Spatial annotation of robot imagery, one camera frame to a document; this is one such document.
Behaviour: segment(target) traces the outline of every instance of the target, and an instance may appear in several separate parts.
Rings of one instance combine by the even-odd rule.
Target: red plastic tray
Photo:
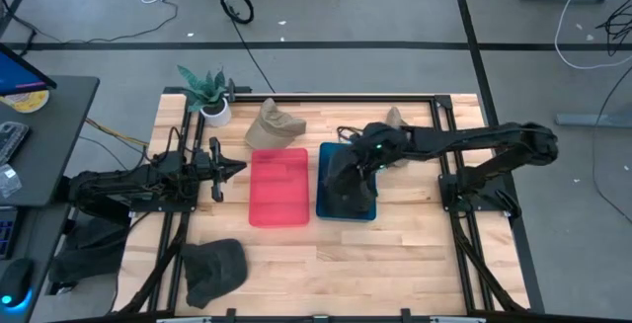
[[[306,149],[253,151],[248,219],[256,227],[309,222]]]

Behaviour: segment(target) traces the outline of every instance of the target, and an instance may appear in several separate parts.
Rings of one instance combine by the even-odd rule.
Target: blue plastic tray
[[[320,144],[318,156],[318,192],[316,194],[316,215],[323,219],[341,219],[341,220],[360,220],[369,221],[375,219],[377,214],[376,203],[373,200],[369,204],[366,212],[357,212],[352,209],[345,209],[341,203],[342,199],[330,195],[325,188],[325,178],[327,177],[327,169],[329,159],[335,151],[341,147],[349,146],[344,143],[325,142]]]

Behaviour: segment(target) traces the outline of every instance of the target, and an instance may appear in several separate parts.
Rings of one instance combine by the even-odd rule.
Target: gray desk
[[[52,77],[57,89],[48,103],[32,114],[19,114],[0,104],[0,121],[18,121],[31,128],[29,138],[9,164],[22,188],[0,204],[42,206],[51,202],[70,153],[97,91],[96,77]]]
[[[29,257],[35,262],[29,305],[21,312],[0,307],[2,323],[28,322],[33,313],[70,210],[67,203],[51,203],[51,199],[99,85],[95,77],[51,78],[57,83],[57,89],[38,112],[20,115],[0,105],[0,121],[19,121],[32,128],[31,136],[10,162],[20,176],[22,188],[0,202],[31,206],[25,207],[25,219],[12,260]],[[0,275],[10,262],[0,261]]]

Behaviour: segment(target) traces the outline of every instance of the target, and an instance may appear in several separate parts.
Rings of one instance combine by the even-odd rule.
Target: potted plant
[[[232,79],[226,79],[223,71],[219,71],[213,78],[210,71],[206,73],[206,78],[198,79],[193,72],[186,67],[178,65],[178,71],[189,83],[189,89],[185,89],[187,94],[194,100],[189,105],[189,112],[200,112],[206,118],[206,122],[212,126],[227,125],[231,118],[228,100],[225,92],[234,92],[235,83]]]

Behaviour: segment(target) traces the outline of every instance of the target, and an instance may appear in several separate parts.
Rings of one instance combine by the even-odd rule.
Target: computer mouse
[[[0,279],[0,302],[5,307],[15,307],[22,303],[31,288],[33,261],[28,258],[18,259],[9,264]]]

